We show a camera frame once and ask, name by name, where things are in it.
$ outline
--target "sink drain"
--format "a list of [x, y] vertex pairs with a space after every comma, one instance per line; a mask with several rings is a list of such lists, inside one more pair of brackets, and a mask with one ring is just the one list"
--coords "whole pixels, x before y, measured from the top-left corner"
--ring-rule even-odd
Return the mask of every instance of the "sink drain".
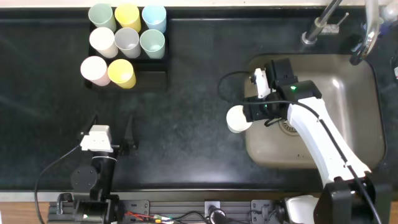
[[299, 134], [297, 133], [296, 129], [293, 128], [290, 123], [287, 120], [281, 120], [278, 122], [280, 129], [291, 136], [298, 136]]

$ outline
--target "chrome faucet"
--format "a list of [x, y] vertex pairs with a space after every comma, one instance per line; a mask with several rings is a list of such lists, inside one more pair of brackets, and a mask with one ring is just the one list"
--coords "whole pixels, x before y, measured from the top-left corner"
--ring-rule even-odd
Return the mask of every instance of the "chrome faucet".
[[[311, 26], [311, 29], [308, 32], [304, 32], [302, 34], [302, 42], [304, 44], [314, 44], [317, 41], [317, 37], [320, 34], [338, 34], [339, 25], [345, 17], [337, 23], [337, 25], [328, 25], [328, 19], [336, 10], [338, 5], [342, 0], [332, 0], [331, 3], [326, 7], [323, 11], [322, 15], [315, 19], [314, 24]], [[379, 4], [377, 0], [365, 0], [365, 9], [366, 9], [366, 36], [363, 41], [359, 43], [355, 49], [353, 50], [353, 56], [350, 58], [349, 62], [353, 65], [357, 65], [368, 54], [373, 48], [374, 43], [376, 43], [377, 36], [379, 35]]]

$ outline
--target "wooden floor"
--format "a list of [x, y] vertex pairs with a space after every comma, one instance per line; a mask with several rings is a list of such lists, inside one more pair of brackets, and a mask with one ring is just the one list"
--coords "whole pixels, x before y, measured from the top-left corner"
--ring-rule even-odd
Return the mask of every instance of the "wooden floor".
[[[45, 222], [48, 210], [49, 204], [40, 202], [40, 212]], [[0, 212], [2, 224], [40, 224], [33, 202], [1, 202]], [[398, 224], [398, 202], [392, 203], [390, 224]]]

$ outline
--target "cup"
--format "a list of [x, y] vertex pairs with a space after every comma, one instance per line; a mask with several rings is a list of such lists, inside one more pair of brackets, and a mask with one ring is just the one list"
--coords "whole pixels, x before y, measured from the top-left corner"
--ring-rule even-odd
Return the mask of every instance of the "cup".
[[121, 88], [132, 88], [137, 80], [130, 62], [125, 59], [114, 60], [108, 68], [108, 76]]
[[112, 7], [108, 4], [95, 4], [88, 11], [88, 18], [96, 27], [106, 27], [116, 31]]
[[138, 33], [132, 28], [119, 29], [114, 35], [114, 43], [128, 58], [136, 58], [141, 54]]
[[80, 66], [83, 77], [96, 85], [106, 86], [111, 82], [108, 77], [106, 62], [99, 56], [86, 58]]
[[146, 6], [142, 10], [142, 18], [149, 29], [166, 31], [166, 9], [163, 6]]
[[165, 39], [159, 30], [147, 30], [141, 34], [139, 43], [150, 58], [160, 59], [164, 56]]
[[250, 128], [252, 122], [247, 122], [243, 114], [243, 106], [233, 106], [226, 114], [228, 129], [233, 133], [241, 133]]
[[91, 32], [90, 45], [106, 58], [113, 58], [118, 54], [114, 34], [106, 27], [100, 27]]
[[137, 6], [129, 3], [121, 4], [116, 8], [114, 16], [122, 27], [130, 27], [137, 32], [141, 30], [141, 19]]

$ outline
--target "sink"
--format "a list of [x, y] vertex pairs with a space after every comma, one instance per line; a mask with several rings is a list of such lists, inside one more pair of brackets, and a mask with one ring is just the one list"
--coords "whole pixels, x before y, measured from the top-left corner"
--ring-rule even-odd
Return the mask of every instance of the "sink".
[[[261, 55], [250, 71], [275, 59], [289, 58], [299, 81], [312, 80], [322, 93], [326, 108], [348, 146], [369, 168], [376, 167], [385, 151], [376, 82], [371, 66], [349, 63], [350, 55]], [[247, 79], [245, 97], [256, 95]], [[265, 127], [255, 121], [246, 130], [246, 149], [252, 160], [267, 167], [316, 168], [302, 138], [286, 121]]]

